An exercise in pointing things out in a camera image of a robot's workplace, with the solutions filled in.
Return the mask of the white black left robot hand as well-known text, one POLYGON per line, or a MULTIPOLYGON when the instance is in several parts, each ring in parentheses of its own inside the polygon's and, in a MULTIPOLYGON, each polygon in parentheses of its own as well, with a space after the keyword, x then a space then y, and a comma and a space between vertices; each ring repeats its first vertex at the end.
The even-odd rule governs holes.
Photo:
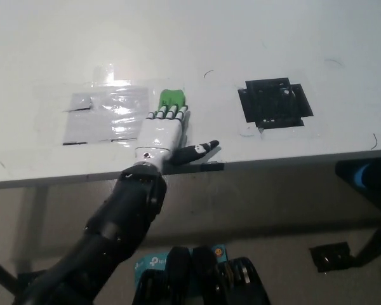
POLYGON ((158 112, 150 112, 142 123, 137 138, 135 163, 152 165, 162 172, 168 163, 173 166, 185 165, 203 158, 218 147, 217 140, 183 146, 187 113, 186 105, 164 105, 158 112))

